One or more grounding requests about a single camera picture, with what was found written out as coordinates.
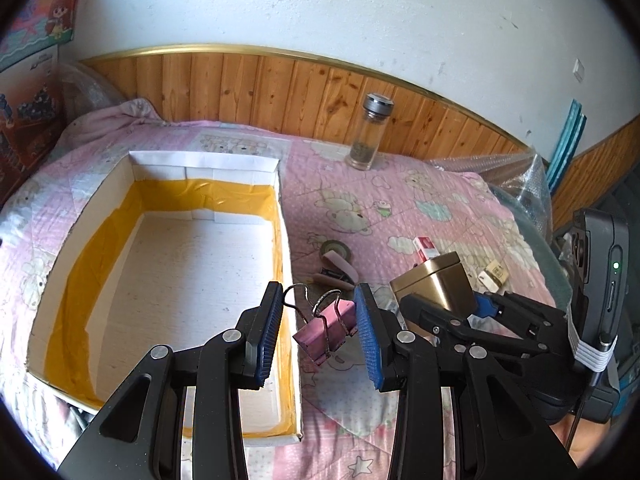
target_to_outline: pink quilt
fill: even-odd
[[[165,123],[145,100],[92,112],[63,134],[55,162],[42,168],[0,213],[0,392],[25,430],[54,464],[78,429],[68,411],[24,372],[26,341],[47,275],[82,208],[129,150],[245,153],[281,160],[282,206],[294,278],[319,270],[328,239],[346,243],[361,280],[379,306],[397,309],[392,278],[418,262],[416,235],[429,235],[441,253],[457,251],[475,290],[478,272],[498,260],[507,289],[553,304],[530,248],[511,213],[475,174],[436,170],[404,156],[380,156],[360,172],[343,162],[348,149],[271,134],[248,126]],[[246,449],[252,479],[386,479],[398,396],[380,394],[367,378],[357,337],[321,368],[302,358],[302,443]],[[446,478],[454,478],[450,399],[443,391]],[[183,471],[190,476],[190,443]]]

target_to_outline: brown packing tape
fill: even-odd
[[[215,212],[260,216],[273,225],[273,279],[282,282],[282,234],[278,202],[271,186],[253,186],[219,180],[140,180],[129,188],[120,204],[96,230],[82,249],[66,280],[65,291],[49,338],[44,376],[52,386],[94,408],[101,408],[89,376],[87,322],[107,277],[145,211]],[[260,438],[296,431],[291,334],[282,317],[276,348],[282,420],[269,431],[244,436]]]

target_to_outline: silver bottle cap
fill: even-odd
[[[389,117],[394,110],[394,102],[380,94],[367,94],[362,107],[375,114]]]

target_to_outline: poster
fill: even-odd
[[[77,0],[29,0],[0,41],[0,72],[54,44],[70,41]]]
[[[0,72],[0,205],[36,170],[63,129],[58,46]]]

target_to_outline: white cord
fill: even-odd
[[[611,360],[618,336],[616,336],[613,344],[606,352],[601,352],[585,343],[580,339],[578,331],[575,329],[571,314],[571,305],[569,305],[566,310],[566,325],[569,331],[569,345],[571,345],[571,352],[574,354],[575,360],[594,372],[604,371]]]

